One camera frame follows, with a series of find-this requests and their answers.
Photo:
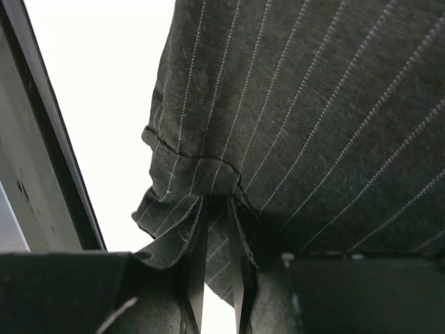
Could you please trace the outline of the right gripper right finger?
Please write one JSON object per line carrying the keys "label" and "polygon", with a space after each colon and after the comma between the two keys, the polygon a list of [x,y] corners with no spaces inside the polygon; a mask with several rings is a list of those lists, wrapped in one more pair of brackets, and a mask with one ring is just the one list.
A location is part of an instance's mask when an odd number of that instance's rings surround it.
{"label": "right gripper right finger", "polygon": [[443,333],[444,254],[295,255],[227,199],[239,333]]}

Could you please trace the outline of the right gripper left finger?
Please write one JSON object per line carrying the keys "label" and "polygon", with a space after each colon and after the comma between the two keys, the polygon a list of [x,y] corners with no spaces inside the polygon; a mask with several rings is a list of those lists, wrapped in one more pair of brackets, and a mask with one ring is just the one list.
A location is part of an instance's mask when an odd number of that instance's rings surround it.
{"label": "right gripper left finger", "polygon": [[208,200],[137,253],[4,253],[2,333],[199,333]]}

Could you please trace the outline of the black pinstriped long sleeve shirt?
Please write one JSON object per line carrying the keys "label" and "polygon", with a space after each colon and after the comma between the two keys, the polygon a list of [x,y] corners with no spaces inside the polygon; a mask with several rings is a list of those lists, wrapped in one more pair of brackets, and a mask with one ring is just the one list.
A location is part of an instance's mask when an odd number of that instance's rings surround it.
{"label": "black pinstriped long sleeve shirt", "polygon": [[265,251],[444,251],[443,1],[177,1],[149,124],[157,238],[209,201],[207,285],[232,303],[227,198]]}

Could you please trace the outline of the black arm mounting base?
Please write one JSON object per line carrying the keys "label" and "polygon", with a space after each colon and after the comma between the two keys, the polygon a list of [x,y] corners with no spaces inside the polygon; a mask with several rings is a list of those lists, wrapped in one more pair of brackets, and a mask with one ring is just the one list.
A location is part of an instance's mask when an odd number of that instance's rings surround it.
{"label": "black arm mounting base", "polygon": [[1,2],[1,250],[105,249],[23,1]]}

